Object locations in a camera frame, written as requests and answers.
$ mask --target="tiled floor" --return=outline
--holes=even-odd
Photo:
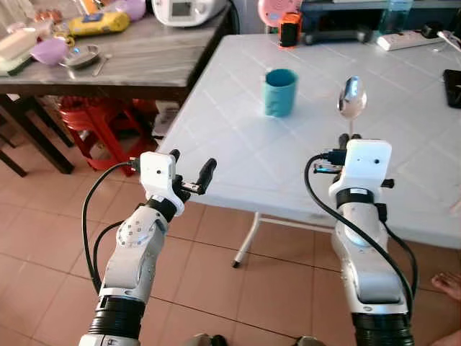
[[[77,345],[97,297],[81,250],[79,213],[97,174],[53,139],[76,165],[57,173],[20,137],[4,147],[29,171],[24,179],[0,164],[0,344]],[[98,190],[89,211],[91,241],[143,201],[136,177],[119,172]],[[233,346],[290,346],[312,334],[328,346],[354,345],[353,328],[329,235],[263,223],[239,269],[231,262],[251,225],[250,213],[188,203],[171,223],[158,260],[143,345],[180,345],[198,332],[225,335]],[[115,246],[113,232],[99,267]],[[413,333],[418,346],[460,328],[460,305],[435,291],[430,277],[461,271],[458,251],[412,244],[421,267]],[[394,244],[395,258],[408,270]]]

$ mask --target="power strip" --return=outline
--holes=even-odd
[[[416,47],[417,45],[431,45],[440,42],[444,42],[440,37],[425,38],[421,33],[413,30],[402,31],[398,34],[383,35],[376,41],[376,43],[385,50]]]

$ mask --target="red plastic stool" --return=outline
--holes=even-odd
[[[139,156],[150,141],[133,114],[118,100],[64,97],[60,112],[76,145],[93,169],[108,169],[114,164],[128,161],[131,156]],[[128,152],[124,152],[117,139],[117,132],[128,129],[136,130],[140,139]],[[83,130],[89,131],[85,139],[78,132]],[[91,156],[90,151],[98,141],[110,152],[110,159],[94,159]],[[133,174],[129,167],[122,169],[127,177]]]

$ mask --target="white table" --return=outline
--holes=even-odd
[[[210,188],[195,200],[256,212],[253,234],[261,213],[332,226],[308,196],[303,169],[347,132],[336,101],[347,78],[358,75],[368,105],[354,132],[393,146],[388,177],[395,188],[384,189],[382,199],[389,226],[404,239],[460,249],[461,111],[447,106],[441,76],[446,68],[461,69],[461,56],[451,48],[435,53],[438,46],[385,52],[373,44],[329,43],[280,50],[275,35],[227,36],[159,151],[181,151],[176,171],[187,181],[216,158]],[[270,68],[299,76],[289,117],[263,115],[261,81]],[[312,178],[322,200],[329,200],[331,179]]]

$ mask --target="human foot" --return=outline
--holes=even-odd
[[[432,280],[432,285],[444,291],[448,296],[457,301],[461,301],[461,275],[451,272],[441,272],[435,275]]]
[[[461,330],[437,340],[431,346],[461,346]]]

